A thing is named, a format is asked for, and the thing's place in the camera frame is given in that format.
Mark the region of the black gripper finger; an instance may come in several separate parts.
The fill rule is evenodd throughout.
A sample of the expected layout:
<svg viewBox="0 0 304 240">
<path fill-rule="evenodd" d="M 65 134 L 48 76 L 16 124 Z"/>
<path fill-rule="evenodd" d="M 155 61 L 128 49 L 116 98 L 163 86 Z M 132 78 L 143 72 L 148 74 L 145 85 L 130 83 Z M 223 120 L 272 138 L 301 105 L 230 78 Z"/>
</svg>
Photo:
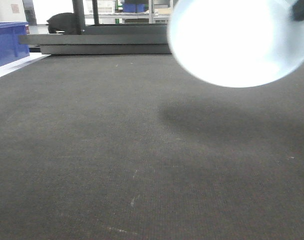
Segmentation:
<svg viewBox="0 0 304 240">
<path fill-rule="evenodd" d="M 291 10 L 294 21 L 304 21 L 304 0 L 297 0 L 292 5 Z"/>
</svg>

